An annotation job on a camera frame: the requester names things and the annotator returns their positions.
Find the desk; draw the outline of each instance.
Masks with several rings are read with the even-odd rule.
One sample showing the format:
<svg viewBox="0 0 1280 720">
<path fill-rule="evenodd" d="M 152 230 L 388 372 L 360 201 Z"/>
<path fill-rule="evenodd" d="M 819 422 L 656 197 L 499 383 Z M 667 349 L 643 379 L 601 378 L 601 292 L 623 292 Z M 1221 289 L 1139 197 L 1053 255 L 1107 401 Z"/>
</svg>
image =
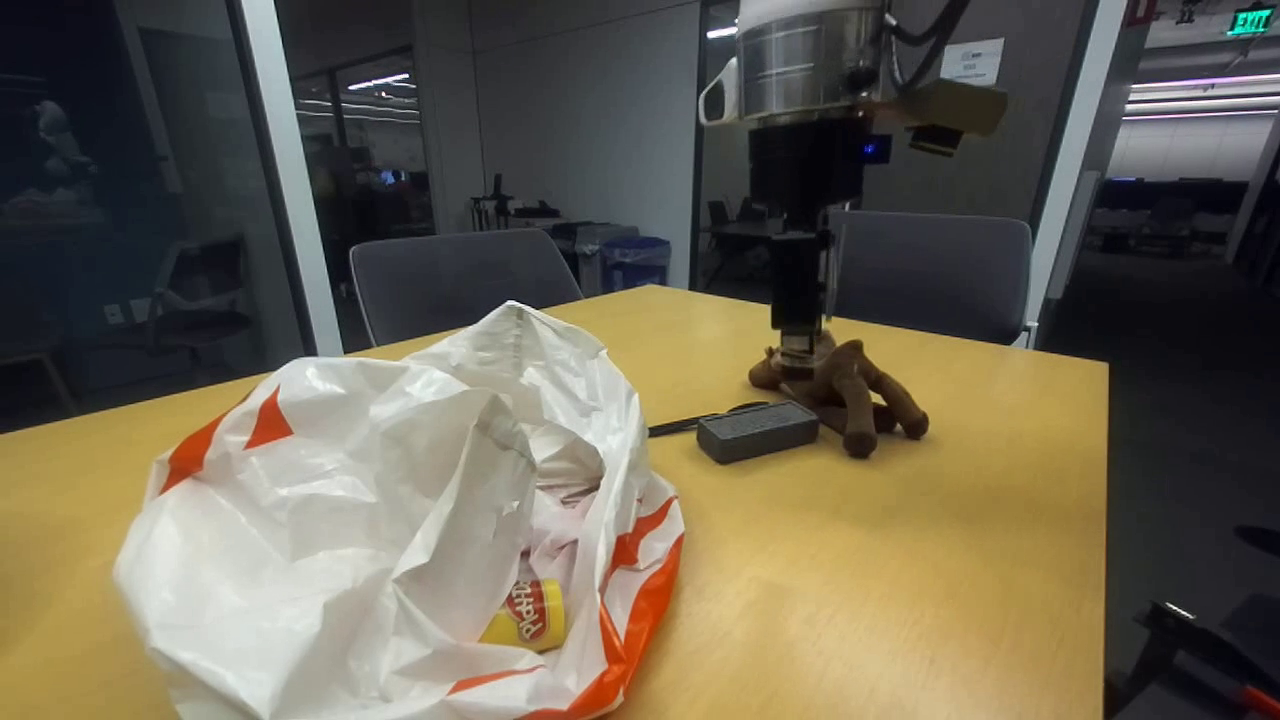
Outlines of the desk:
<svg viewBox="0 0 1280 720">
<path fill-rule="evenodd" d="M 597 331 L 648 422 L 751 397 L 770 308 L 635 289 L 556 308 Z M 1106 363 L 835 322 L 933 414 L 924 445 L 720 468 L 651 440 L 688 540 L 622 715 L 1102 715 Z M 429 342 L 382 349 L 401 355 Z M 159 448 L 252 379 L 0 435 L 9 715 L 171 715 L 114 562 Z"/>
</svg>

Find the table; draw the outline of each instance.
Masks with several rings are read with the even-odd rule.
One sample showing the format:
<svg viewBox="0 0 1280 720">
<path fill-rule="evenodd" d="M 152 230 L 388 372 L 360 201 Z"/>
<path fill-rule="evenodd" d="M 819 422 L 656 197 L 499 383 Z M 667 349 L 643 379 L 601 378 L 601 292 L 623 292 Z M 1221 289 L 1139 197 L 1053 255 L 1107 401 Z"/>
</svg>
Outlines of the table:
<svg viewBox="0 0 1280 720">
<path fill-rule="evenodd" d="M 770 308 L 635 289 L 556 308 L 633 378 L 643 418 L 732 410 Z M 720 468 L 651 440 L 688 540 L 622 715 L 1102 715 L 1107 369 L 835 322 L 933 414 L 859 466 L 812 448 Z M 382 349 L 405 355 L 429 342 Z M 114 591 L 159 448 L 252 379 L 0 435 L 9 715 L 171 715 Z"/>
</svg>

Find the plastic bag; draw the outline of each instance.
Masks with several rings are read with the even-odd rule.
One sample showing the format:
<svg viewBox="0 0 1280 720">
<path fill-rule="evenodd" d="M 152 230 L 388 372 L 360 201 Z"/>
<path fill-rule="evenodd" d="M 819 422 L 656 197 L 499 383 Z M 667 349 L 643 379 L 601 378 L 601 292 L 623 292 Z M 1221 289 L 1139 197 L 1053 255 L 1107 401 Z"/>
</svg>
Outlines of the plastic bag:
<svg viewBox="0 0 1280 720">
<path fill-rule="evenodd" d="M 504 306 L 410 359 L 273 372 L 158 462 L 118 584 L 181 715 L 601 715 L 679 538 L 603 345 Z M 528 553 L 563 572 L 556 652 L 480 646 Z"/>
</svg>

